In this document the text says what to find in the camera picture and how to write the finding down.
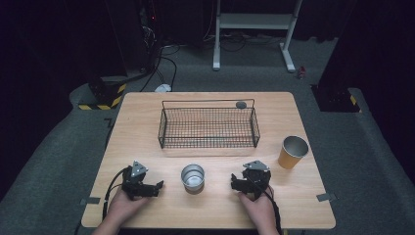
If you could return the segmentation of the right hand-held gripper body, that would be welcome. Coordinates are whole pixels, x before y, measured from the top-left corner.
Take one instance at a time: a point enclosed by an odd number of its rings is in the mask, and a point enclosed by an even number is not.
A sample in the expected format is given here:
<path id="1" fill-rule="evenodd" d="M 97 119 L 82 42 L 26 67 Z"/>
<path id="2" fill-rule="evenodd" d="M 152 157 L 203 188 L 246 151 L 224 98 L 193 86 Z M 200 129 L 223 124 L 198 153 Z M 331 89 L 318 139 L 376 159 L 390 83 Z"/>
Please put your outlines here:
<path id="1" fill-rule="evenodd" d="M 243 180 L 239 191 L 244 194 L 253 194 L 255 199 L 267 189 L 271 178 L 270 168 L 261 161 L 253 161 L 243 164 Z"/>

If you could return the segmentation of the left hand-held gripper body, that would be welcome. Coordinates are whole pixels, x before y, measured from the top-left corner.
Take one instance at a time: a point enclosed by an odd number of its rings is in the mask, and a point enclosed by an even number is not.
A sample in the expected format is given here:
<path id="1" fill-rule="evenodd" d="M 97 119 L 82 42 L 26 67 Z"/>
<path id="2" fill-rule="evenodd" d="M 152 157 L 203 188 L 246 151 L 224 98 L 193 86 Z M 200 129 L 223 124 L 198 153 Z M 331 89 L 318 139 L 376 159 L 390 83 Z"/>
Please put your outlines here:
<path id="1" fill-rule="evenodd" d="M 156 185 L 148 185 L 143 182 L 147 171 L 148 169 L 137 161 L 134 161 L 123 171 L 121 189 L 130 200 L 136 197 L 146 197 L 148 192 L 160 191 Z"/>

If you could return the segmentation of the person's left hand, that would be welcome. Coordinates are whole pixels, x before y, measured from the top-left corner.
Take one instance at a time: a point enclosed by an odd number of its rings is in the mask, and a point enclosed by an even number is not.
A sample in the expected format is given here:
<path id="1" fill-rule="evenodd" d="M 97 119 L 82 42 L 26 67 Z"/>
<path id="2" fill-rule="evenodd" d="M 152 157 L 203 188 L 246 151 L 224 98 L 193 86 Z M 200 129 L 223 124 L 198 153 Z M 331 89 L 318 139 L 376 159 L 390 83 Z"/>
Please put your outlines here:
<path id="1" fill-rule="evenodd" d="M 111 200 L 105 221 L 108 221 L 111 225 L 121 227 L 123 223 L 137 214 L 149 202 L 150 199 L 146 197 L 130 199 L 122 189 L 118 189 Z"/>

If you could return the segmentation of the person's right hand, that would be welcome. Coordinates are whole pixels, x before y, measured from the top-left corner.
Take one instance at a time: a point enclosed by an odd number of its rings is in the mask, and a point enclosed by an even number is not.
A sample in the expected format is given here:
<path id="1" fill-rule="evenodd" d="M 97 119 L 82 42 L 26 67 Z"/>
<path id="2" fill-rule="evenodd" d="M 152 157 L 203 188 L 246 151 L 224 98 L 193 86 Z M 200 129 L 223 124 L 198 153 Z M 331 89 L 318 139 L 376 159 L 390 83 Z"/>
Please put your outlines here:
<path id="1" fill-rule="evenodd" d="M 252 201 L 243 193 L 238 193 L 239 200 L 244 206 L 249 218 L 253 222 L 259 235 L 279 235 L 276 229 L 276 216 L 273 204 L 268 196 L 272 196 L 274 190 L 271 187 L 266 189 L 264 194 Z"/>

